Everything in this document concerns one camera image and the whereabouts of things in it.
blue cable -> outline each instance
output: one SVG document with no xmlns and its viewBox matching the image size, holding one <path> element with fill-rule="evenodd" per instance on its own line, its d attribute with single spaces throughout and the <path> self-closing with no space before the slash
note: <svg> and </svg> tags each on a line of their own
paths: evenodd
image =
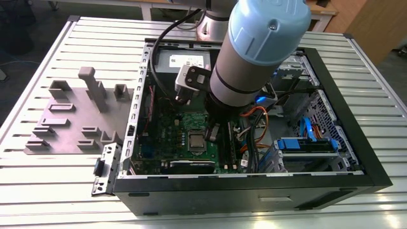
<svg viewBox="0 0 407 229">
<path fill-rule="evenodd" d="M 317 142 L 317 137 L 314 136 L 314 131 L 313 131 L 313 125 L 311 125 L 311 120 L 307 117 L 303 117 L 301 119 L 301 123 L 299 123 L 299 135 L 305 136 L 305 131 L 307 130 L 309 133 L 309 138 L 311 138 L 311 140 L 314 142 Z"/>
</svg>

floor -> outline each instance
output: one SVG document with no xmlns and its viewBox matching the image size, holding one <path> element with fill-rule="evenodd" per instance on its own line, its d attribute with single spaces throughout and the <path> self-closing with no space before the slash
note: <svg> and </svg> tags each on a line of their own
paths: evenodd
<svg viewBox="0 0 407 229">
<path fill-rule="evenodd" d="M 60 3 L 60 9 L 51 11 L 46 1 L 34 1 L 32 11 L 38 22 L 27 27 L 35 43 L 34 50 L 20 56 L 11 56 L 0 49 L 0 64 L 16 60 L 42 62 L 58 34 L 67 22 L 70 15 L 88 17 L 120 18 L 142 20 L 142 10 L 138 7 L 120 7 L 107 5 L 91 5 L 76 3 Z M 167 12 L 167 16 L 159 9 L 153 9 L 153 19 L 158 21 L 171 21 L 181 19 L 185 12 Z M 10 80 L 0 83 L 0 124 L 6 120 L 14 104 L 31 80 L 36 71 L 35 63 L 19 62 L 2 66 L 0 69 L 10 76 Z M 379 70 L 389 81 L 391 87 L 407 104 L 407 58 L 390 53 Z"/>
</svg>

black cable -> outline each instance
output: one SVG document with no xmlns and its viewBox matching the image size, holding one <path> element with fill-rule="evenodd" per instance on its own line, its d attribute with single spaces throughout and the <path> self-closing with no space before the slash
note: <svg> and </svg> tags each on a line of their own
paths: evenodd
<svg viewBox="0 0 407 229">
<path fill-rule="evenodd" d="M 247 173 L 257 173 L 259 171 L 259 151 L 257 146 L 255 132 L 257 126 L 262 120 L 263 111 L 261 111 L 257 119 L 251 125 L 250 133 L 246 135 L 247 151 L 249 151 L 249 165 Z"/>
<path fill-rule="evenodd" d="M 298 90 L 293 90 L 293 91 L 289 91 L 289 92 L 285 92 L 282 93 L 278 97 L 278 101 L 275 101 L 275 103 L 273 103 L 267 108 L 266 108 L 266 111 L 269 112 L 274 106 L 290 95 L 293 94 L 297 94 L 297 93 L 313 93 L 317 91 L 317 88 L 307 88 L 307 89 L 298 89 Z"/>
<path fill-rule="evenodd" d="M 206 10 L 203 11 L 203 15 L 202 15 L 202 17 L 201 17 L 201 19 L 199 19 L 197 25 L 194 25 L 194 26 L 190 27 L 190 28 L 183 28 L 183 27 L 178 26 L 178 28 L 179 28 L 181 30 L 185 30 L 185 31 L 191 31 L 191 30 L 197 29 L 197 28 L 202 25 L 202 23 L 203 23 L 203 21 L 205 21 L 205 16 L 206 16 Z"/>
<path fill-rule="evenodd" d="M 167 33 L 177 27 L 179 26 L 185 21 L 187 21 L 189 19 L 191 19 L 202 10 L 198 9 L 195 10 L 191 14 L 189 14 L 182 20 L 177 21 L 173 25 L 169 26 L 169 28 L 163 31 L 163 33 L 161 34 L 158 40 L 155 41 L 154 47 L 153 47 L 153 51 L 150 54 L 150 69 L 151 69 L 151 75 L 154 77 L 155 82 L 158 83 L 158 86 L 161 88 L 161 90 L 163 91 L 165 95 L 167 98 L 171 99 L 171 101 L 174 103 L 178 103 L 178 101 L 175 100 L 175 97 L 173 96 L 173 93 L 169 91 L 169 89 L 166 88 L 163 82 L 161 81 L 159 77 L 158 77 L 158 73 L 155 71 L 155 62 L 157 62 L 157 53 L 159 51 L 159 46 L 161 46 L 161 42 L 165 38 L 165 36 L 167 35 Z"/>
<path fill-rule="evenodd" d="M 253 144 L 253 150 L 254 150 L 254 154 L 255 154 L 255 173 L 259 172 L 259 162 L 261 162 L 261 159 L 259 159 L 259 150 L 258 150 L 258 145 L 257 145 L 257 140 L 255 140 L 255 132 L 257 132 L 257 126 L 262 120 L 262 116 L 263 116 L 263 111 L 259 113 L 259 115 L 257 116 L 257 119 L 255 119 L 255 122 L 254 122 L 254 125 L 253 125 L 253 128 L 251 128 L 251 144 Z"/>
</svg>

metal bracket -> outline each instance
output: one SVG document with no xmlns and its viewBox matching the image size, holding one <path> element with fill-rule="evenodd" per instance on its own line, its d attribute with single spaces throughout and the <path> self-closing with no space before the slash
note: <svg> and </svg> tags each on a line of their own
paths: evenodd
<svg viewBox="0 0 407 229">
<path fill-rule="evenodd" d="M 206 70 L 205 68 L 193 66 L 189 69 L 189 73 L 186 76 L 186 85 L 201 90 L 210 92 L 210 79 L 211 79 L 213 72 Z"/>
<path fill-rule="evenodd" d="M 104 146 L 102 157 L 95 164 L 92 197 L 114 196 L 114 186 L 119 172 L 122 147 L 118 143 Z"/>
</svg>

label sticker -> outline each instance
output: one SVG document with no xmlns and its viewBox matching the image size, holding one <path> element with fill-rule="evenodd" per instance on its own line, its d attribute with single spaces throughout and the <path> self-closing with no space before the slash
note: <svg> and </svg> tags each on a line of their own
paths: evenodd
<svg viewBox="0 0 407 229">
<path fill-rule="evenodd" d="M 197 66 L 197 67 L 203 68 L 205 57 L 203 56 L 191 56 L 191 55 L 171 55 L 170 56 L 170 67 L 181 68 L 183 65 Z"/>
<path fill-rule="evenodd" d="M 242 165 L 243 167 L 247 167 L 247 166 L 249 166 L 249 161 L 247 161 L 247 160 L 242 160 L 242 161 L 241 161 L 241 165 Z"/>
</svg>

